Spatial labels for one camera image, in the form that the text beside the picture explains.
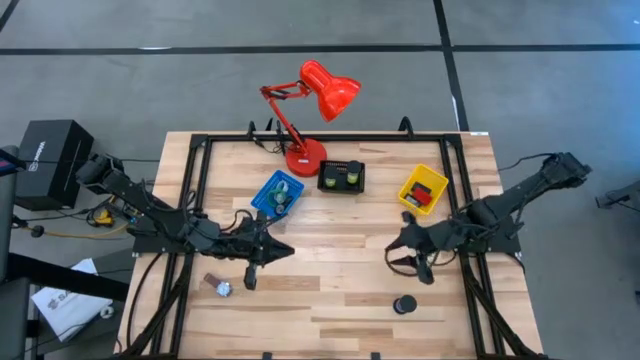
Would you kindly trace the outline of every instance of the red desk lamp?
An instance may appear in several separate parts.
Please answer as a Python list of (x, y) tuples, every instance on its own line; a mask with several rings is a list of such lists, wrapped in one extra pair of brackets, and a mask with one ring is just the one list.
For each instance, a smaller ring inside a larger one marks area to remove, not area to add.
[[(285, 90), (290, 88), (297, 88), (298, 91), (292, 93)], [(320, 161), (327, 159), (327, 151), (318, 141), (303, 138), (278, 109), (276, 100), (307, 97), (311, 92), (315, 92), (318, 95), (318, 107), (322, 118), (326, 122), (331, 122), (349, 106), (358, 91), (360, 91), (359, 82), (346, 77), (332, 76), (315, 60), (305, 61), (302, 64), (299, 81), (260, 88), (262, 96), (269, 102), (293, 138), (293, 143), (285, 154), (287, 166), (292, 173), (303, 177), (316, 175), (320, 170)]]

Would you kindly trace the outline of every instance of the yellow cable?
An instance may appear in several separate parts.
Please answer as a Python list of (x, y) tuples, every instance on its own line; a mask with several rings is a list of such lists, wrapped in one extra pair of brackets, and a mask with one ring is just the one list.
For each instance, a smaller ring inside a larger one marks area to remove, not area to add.
[[(116, 234), (118, 232), (121, 232), (122, 230), (124, 230), (127, 227), (127, 224), (124, 224), (118, 228), (115, 228), (111, 231), (108, 231), (106, 233), (102, 233), (102, 234), (87, 234), (87, 235), (73, 235), (73, 234), (64, 234), (64, 233), (58, 233), (58, 232), (53, 232), (53, 231), (46, 231), (44, 232), (45, 235), (49, 235), (49, 236), (55, 236), (55, 237), (66, 237), (66, 238), (76, 238), (76, 239), (100, 239), (109, 235), (113, 235)], [(27, 226), (24, 227), (23, 229), (25, 230), (33, 230), (33, 228)]]

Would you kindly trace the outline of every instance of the lamp base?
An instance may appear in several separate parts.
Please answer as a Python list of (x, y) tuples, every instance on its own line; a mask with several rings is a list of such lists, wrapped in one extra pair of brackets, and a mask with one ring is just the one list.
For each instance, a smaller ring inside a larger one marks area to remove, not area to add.
[(327, 160), (327, 151), (324, 146), (316, 140), (305, 139), (304, 146), (308, 150), (304, 155), (296, 144), (291, 144), (287, 149), (287, 167), (292, 173), (300, 177), (311, 177), (320, 171), (320, 161)]

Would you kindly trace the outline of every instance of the wood grain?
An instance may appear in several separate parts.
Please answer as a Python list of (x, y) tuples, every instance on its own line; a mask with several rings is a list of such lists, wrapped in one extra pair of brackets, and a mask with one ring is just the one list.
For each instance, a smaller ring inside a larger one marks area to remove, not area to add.
[[(191, 134), (168, 133), (156, 177), (154, 194), (174, 206)], [(463, 133), (462, 138), (474, 196), (499, 193), (502, 188), (489, 137)], [(290, 216), (270, 228), (277, 239), (295, 247), (296, 253), (259, 269), (256, 291), (242, 285), (246, 262), (196, 256), (180, 357), (247, 359), (269, 351), (278, 359), (368, 359), (371, 352), (397, 359), (473, 358), (458, 262), (435, 268), (435, 283), (425, 286), (415, 278), (393, 274), (383, 259), (384, 247), (403, 226), (400, 214), (405, 208), (396, 193), (411, 170), (423, 163), (443, 173), (437, 144), (334, 142), (325, 147), (330, 159), (366, 163), (365, 192), (358, 196), (325, 194), (317, 190), (316, 178), (300, 179), (305, 184), (302, 197)], [(450, 153), (453, 186), (463, 204), (458, 167), (453, 151)], [(251, 199), (275, 170), (287, 171), (282, 156), (251, 142), (215, 143), (206, 212), (222, 226), (233, 221), (237, 209), (255, 213)], [(433, 224), (449, 214), (450, 204), (444, 196), (434, 212), (419, 222)], [(445, 260), (452, 254), (441, 256)], [(132, 290), (152, 257), (137, 260)], [(541, 351), (522, 270), (506, 256), (490, 255), (488, 262), (498, 308), (525, 343)], [(134, 336), (155, 312), (165, 264), (166, 256), (162, 256), (143, 286)], [(209, 272), (231, 282), (231, 297), (219, 297), (203, 281)], [(418, 309), (398, 316), (391, 303), (403, 294), (415, 296)], [(173, 314), (167, 319), (163, 350), (168, 349)], [(119, 333), (123, 342), (126, 326), (125, 317)], [(483, 329), (491, 351), (486, 321)]]

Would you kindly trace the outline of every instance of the lamp shade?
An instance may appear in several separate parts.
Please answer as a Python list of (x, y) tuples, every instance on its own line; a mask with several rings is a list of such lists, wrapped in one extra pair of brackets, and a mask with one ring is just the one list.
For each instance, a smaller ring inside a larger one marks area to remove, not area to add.
[(360, 83), (347, 77), (333, 76), (315, 60), (300, 67), (300, 79), (318, 96), (320, 114), (331, 122), (349, 106), (360, 91)]

